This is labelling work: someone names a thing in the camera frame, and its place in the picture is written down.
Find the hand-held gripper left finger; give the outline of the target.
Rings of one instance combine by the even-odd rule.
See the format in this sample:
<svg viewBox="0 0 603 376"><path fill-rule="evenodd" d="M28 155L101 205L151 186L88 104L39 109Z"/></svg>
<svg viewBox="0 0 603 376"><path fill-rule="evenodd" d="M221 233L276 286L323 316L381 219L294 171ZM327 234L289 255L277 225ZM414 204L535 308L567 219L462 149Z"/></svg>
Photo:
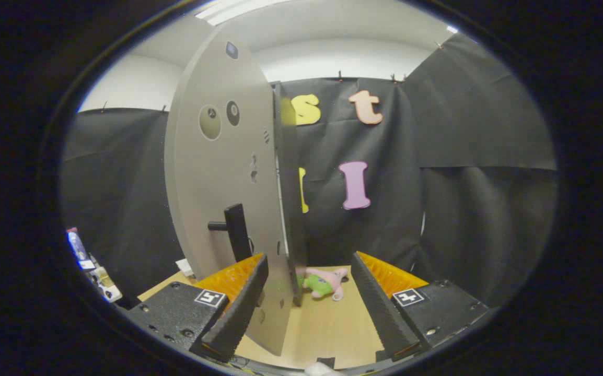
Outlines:
<svg viewBox="0 0 603 376"><path fill-rule="evenodd" d="M171 281L126 314L180 351L227 362L258 307L268 275L266 255L252 255L196 284Z"/></svg>

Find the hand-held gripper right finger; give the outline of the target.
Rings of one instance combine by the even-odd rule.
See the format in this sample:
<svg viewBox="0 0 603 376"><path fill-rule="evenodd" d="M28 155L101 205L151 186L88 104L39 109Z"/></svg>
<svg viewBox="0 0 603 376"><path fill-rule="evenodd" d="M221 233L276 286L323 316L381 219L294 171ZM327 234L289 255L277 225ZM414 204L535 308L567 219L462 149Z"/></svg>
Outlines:
<svg viewBox="0 0 603 376"><path fill-rule="evenodd" d="M385 359L400 361L449 343L490 312L450 280L424 281L362 252L352 255L350 272Z"/></svg>

